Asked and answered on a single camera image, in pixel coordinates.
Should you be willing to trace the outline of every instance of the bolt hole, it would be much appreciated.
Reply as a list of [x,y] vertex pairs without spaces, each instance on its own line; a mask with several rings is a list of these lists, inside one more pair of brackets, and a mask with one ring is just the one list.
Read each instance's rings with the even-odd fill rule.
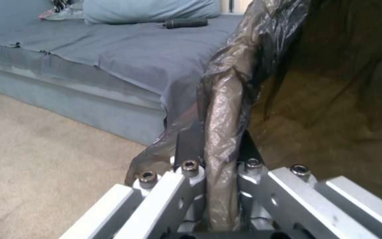
[[300,174],[305,174],[305,173],[309,172],[309,169],[303,165],[293,165],[292,169],[294,171],[296,171],[297,173],[300,173]]
[[192,167],[194,166],[194,162],[185,162],[186,167]]
[[153,177],[153,172],[144,172],[144,173],[142,174],[142,177],[143,177],[144,179],[149,179],[149,178]]
[[181,199],[179,200],[178,206],[179,206],[179,209],[182,209],[182,207],[184,206],[184,198],[183,197],[181,197]]
[[259,160],[254,159],[254,158],[248,159],[248,160],[247,160],[247,163],[248,163],[249,165],[259,165],[259,164],[260,164]]
[[278,199],[276,198],[276,194],[271,194],[271,202],[274,206],[278,206]]

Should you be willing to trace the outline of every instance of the bed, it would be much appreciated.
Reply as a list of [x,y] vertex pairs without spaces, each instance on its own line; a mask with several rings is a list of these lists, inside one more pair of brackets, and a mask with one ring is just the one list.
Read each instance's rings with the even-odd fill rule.
[[0,29],[0,93],[149,145],[242,16],[201,28],[30,20]]

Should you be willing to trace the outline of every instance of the black handle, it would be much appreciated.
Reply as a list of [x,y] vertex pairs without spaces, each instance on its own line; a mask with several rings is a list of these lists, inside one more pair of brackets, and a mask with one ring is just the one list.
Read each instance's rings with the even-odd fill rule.
[[200,27],[207,26],[206,18],[176,18],[167,20],[165,26],[167,29],[181,28],[181,27]]

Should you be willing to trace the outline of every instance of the cylindrical object wrapped in plastic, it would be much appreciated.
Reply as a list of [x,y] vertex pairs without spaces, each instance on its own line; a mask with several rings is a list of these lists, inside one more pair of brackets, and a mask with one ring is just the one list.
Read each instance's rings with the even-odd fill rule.
[[142,170],[170,166],[178,132],[204,123],[209,225],[235,230],[239,223],[236,160],[260,83],[276,74],[309,10],[310,0],[253,0],[235,32],[211,59],[197,88],[197,104],[131,163],[125,182]]

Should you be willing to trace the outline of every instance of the silver metal bar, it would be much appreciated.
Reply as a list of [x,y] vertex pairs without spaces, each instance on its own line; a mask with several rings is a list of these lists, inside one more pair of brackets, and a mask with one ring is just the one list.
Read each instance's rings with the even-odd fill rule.
[[315,189],[382,238],[382,200],[380,198],[343,176],[317,183]]
[[115,239],[159,239],[164,233],[176,232],[193,200],[189,180],[166,172]]
[[315,238],[377,238],[287,168],[264,174],[258,186],[246,192],[284,230],[303,227]]
[[60,239],[111,238],[141,201],[138,190],[115,184]]

